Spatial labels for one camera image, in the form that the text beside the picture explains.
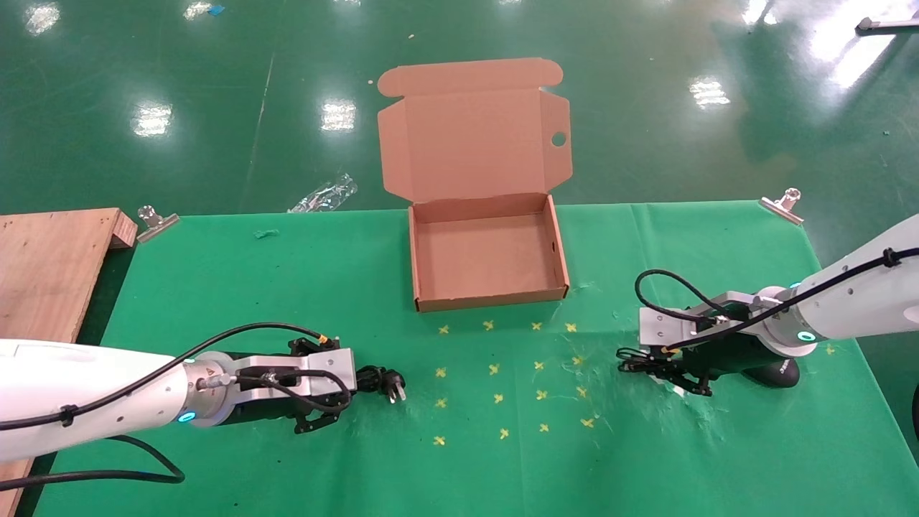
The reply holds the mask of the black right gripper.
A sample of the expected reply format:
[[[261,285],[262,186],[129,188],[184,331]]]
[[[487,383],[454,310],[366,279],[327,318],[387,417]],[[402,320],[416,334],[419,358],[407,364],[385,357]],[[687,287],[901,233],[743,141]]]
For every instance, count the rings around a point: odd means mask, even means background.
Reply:
[[[681,314],[681,320],[689,322],[727,321],[726,307],[687,307]],[[712,378],[781,361],[759,337],[742,332],[693,348],[670,350],[652,345],[650,357],[650,376],[700,396],[712,395],[709,385]]]

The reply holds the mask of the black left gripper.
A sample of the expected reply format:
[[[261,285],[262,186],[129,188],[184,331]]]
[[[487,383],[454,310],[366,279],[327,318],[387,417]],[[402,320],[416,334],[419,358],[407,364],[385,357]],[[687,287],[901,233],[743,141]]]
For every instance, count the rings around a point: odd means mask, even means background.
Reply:
[[[232,376],[243,377],[232,386],[215,416],[217,426],[255,422],[256,420],[294,419],[294,433],[304,434],[335,424],[351,405],[353,393],[326,393],[311,396],[301,390],[309,385],[305,376],[291,373],[307,370],[305,357],[339,350],[337,338],[319,340],[307,337],[289,341],[290,355],[256,355],[220,351],[217,363]]]

